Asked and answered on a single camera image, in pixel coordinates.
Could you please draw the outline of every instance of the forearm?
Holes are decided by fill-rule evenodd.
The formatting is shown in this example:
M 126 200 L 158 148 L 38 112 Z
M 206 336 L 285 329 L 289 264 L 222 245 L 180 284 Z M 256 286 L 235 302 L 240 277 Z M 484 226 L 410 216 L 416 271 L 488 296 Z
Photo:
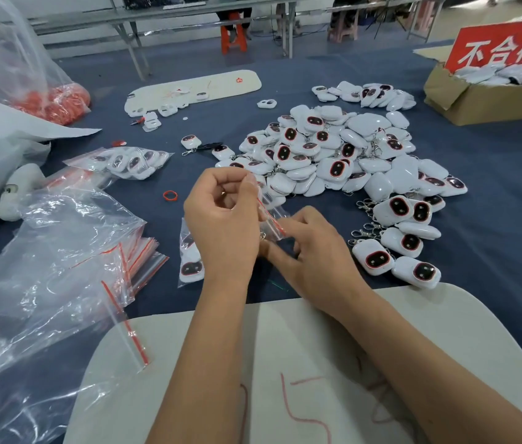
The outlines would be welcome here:
M 206 277 L 146 444 L 236 442 L 247 282 Z
M 522 443 L 522 412 L 445 354 L 371 290 L 343 325 L 382 371 L 433 444 Z

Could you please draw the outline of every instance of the red plastic ring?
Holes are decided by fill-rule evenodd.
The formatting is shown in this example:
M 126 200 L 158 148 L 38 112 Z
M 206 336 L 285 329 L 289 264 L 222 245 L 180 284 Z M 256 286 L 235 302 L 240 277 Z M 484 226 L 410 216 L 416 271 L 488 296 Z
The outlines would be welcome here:
M 168 193 L 171 193 L 171 194 L 175 195 L 175 197 L 174 198 L 167 198 L 166 196 L 167 196 Z M 177 192 L 174 192 L 173 190 L 167 190 L 166 192 L 162 193 L 162 197 L 164 199 L 166 199 L 167 201 L 176 201 L 177 199 L 179 199 L 179 195 L 177 194 Z

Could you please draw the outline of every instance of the red sign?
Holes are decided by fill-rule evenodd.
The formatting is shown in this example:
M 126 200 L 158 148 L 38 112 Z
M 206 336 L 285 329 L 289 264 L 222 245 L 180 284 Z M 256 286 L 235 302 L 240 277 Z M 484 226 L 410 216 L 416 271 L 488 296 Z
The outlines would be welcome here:
M 522 64 L 522 22 L 461 28 L 444 68 L 489 63 Z

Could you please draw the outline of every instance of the bag of white keychains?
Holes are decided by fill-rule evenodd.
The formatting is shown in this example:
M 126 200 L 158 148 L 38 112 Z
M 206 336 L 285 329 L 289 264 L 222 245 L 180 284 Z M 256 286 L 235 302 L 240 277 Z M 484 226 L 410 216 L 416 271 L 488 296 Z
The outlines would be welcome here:
M 88 171 L 106 171 L 122 179 L 143 180 L 161 168 L 173 154 L 133 146 L 99 148 L 64 163 Z
M 284 209 L 276 204 L 272 196 L 263 191 L 263 186 L 259 183 L 259 220 L 263 220 L 259 221 L 260 238 L 272 241 L 285 238 L 285 232 L 278 220 L 288 216 Z M 180 288 L 188 283 L 203 280 L 205 275 L 204 264 L 184 218 L 181 218 L 179 253 L 181 254 L 181 267 L 177 287 Z

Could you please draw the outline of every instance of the hand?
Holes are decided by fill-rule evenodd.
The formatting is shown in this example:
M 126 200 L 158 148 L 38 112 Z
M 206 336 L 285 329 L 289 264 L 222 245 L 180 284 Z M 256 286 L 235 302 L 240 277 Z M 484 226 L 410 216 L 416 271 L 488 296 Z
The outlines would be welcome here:
M 257 181 L 242 168 L 209 168 L 185 200 L 185 221 L 210 278 L 249 282 L 259 252 Z
M 262 241 L 260 254 L 287 282 L 319 310 L 339 319 L 358 290 L 369 290 L 361 278 L 345 240 L 314 207 L 305 207 L 279 221 L 294 237 L 293 259 L 279 246 Z

